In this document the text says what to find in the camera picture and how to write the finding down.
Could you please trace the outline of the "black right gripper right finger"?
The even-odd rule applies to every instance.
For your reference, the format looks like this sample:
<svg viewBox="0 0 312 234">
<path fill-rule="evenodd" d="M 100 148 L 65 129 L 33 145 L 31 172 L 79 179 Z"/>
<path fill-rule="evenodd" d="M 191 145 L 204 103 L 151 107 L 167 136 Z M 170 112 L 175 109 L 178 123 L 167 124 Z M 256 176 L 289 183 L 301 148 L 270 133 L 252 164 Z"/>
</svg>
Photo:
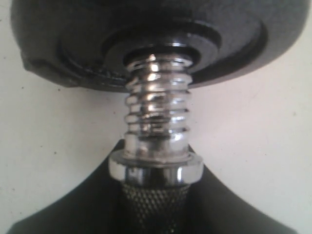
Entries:
<svg viewBox="0 0 312 234">
<path fill-rule="evenodd" d="M 312 167 L 296 161 L 231 162 L 222 177 L 204 159 L 201 180 L 187 200 L 189 234 L 309 234 Z"/>
</svg>

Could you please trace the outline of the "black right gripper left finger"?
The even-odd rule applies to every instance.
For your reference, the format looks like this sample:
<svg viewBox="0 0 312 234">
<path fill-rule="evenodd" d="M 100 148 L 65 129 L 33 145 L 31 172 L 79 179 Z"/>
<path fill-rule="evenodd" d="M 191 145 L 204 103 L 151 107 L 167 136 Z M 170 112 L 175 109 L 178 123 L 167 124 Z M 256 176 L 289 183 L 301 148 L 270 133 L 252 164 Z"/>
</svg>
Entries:
<svg viewBox="0 0 312 234">
<path fill-rule="evenodd" d="M 125 234 L 120 184 L 109 175 L 105 159 L 71 192 L 16 223 L 9 234 Z"/>
</svg>

